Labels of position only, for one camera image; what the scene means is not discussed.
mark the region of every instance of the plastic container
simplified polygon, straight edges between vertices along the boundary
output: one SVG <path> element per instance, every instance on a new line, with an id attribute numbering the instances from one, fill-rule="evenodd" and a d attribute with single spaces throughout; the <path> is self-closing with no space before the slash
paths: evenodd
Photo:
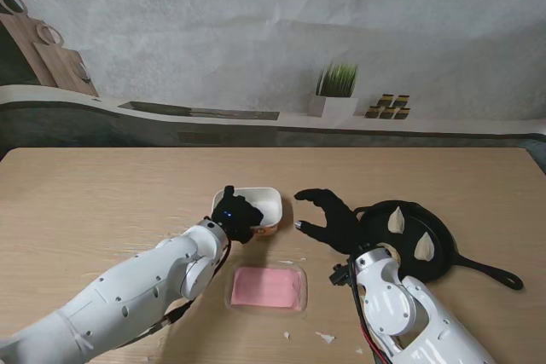
<path id="1" fill-rule="evenodd" d="M 270 269 L 287 269 L 296 271 L 299 273 L 299 308 L 281 308 L 281 307 L 264 307 L 264 306 L 252 306 L 247 304 L 232 304 L 231 297 L 233 295 L 233 286 L 235 284 L 235 272 L 238 268 L 241 267 L 251 267 L 251 268 L 270 268 Z M 248 313 L 251 315 L 266 315 L 269 317 L 273 316 L 295 316 L 301 315 L 305 312 L 307 307 L 307 276 L 303 269 L 296 264 L 285 264 L 280 262 L 269 262 L 269 263 L 239 263 L 231 267 L 229 271 L 229 276 L 226 281 L 225 295 L 224 295 L 225 305 L 228 309 L 233 309 L 240 311 L 242 313 Z"/>
<path id="2" fill-rule="evenodd" d="M 244 196 L 247 202 L 257 207 L 264 214 L 264 219 L 259 226 L 254 226 L 253 231 L 257 236 L 274 234 L 282 219 L 281 194 L 274 188 L 236 188 L 235 196 Z M 212 210 L 224 197 L 224 191 L 218 191 L 212 201 Z"/>

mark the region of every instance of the white bowl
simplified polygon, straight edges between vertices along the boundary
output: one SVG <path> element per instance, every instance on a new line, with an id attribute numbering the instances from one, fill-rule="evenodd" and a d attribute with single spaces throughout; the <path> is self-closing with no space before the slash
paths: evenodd
<path id="1" fill-rule="evenodd" d="M 253 226 L 255 234 L 267 236 L 276 232 L 282 218 L 281 194 L 274 188 L 235 188 L 235 196 L 244 196 L 248 203 L 257 207 L 264 219 L 259 226 Z M 224 191 L 218 191 L 212 201 L 212 210 L 224 197 Z"/>

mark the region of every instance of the potted plant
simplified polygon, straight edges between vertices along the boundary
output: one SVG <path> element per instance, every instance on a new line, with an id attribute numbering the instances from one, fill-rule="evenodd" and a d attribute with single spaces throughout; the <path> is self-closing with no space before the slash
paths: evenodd
<path id="1" fill-rule="evenodd" d="M 357 109 L 358 98 L 351 98 L 357 83 L 358 66 L 340 64 L 321 71 L 317 92 L 311 98 L 309 115 L 323 118 L 349 118 Z"/>

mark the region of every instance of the black frying pan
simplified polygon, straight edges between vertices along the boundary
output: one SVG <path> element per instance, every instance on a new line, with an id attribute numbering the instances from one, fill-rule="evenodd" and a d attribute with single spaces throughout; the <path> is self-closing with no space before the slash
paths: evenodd
<path id="1" fill-rule="evenodd" d="M 404 233 L 393 234 L 388 230 L 389 216 L 400 206 L 404 215 Z M 366 228 L 370 244 L 387 243 L 401 257 L 400 278 L 413 276 L 427 283 L 442 277 L 453 265 L 465 266 L 487 274 L 505 286 L 523 289 L 523 281 L 506 270 L 493 268 L 461 256 L 450 231 L 432 212 L 414 202 L 386 200 L 373 206 L 355 209 L 355 215 L 363 213 L 360 224 Z M 434 244 L 434 257 L 430 262 L 414 258 L 419 239 L 428 233 Z"/>

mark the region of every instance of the wooden table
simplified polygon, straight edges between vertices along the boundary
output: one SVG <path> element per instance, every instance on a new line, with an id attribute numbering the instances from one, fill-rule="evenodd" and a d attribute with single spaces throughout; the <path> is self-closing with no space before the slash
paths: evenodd
<path id="1" fill-rule="evenodd" d="M 0 334 L 33 323 L 114 264 L 180 234 L 210 214 L 212 196 L 226 184 L 277 188 L 281 231 L 235 246 L 223 273 L 169 332 L 94 362 L 373 362 L 349 289 L 328 281 L 344 257 L 293 229 L 294 216 L 322 221 L 317 208 L 293 199 L 314 187 L 331 188 L 351 207 L 406 199 L 436 213 L 462 254 L 515 272 L 526 289 L 513 292 L 453 268 L 431 286 L 435 294 L 498 364 L 546 360 L 546 178 L 524 150 L 512 148 L 14 150 L 0 163 Z M 307 273 L 304 314 L 271 318 L 225 308 L 229 265 L 265 260 L 292 260 Z M 336 339 L 326 344 L 315 332 Z"/>

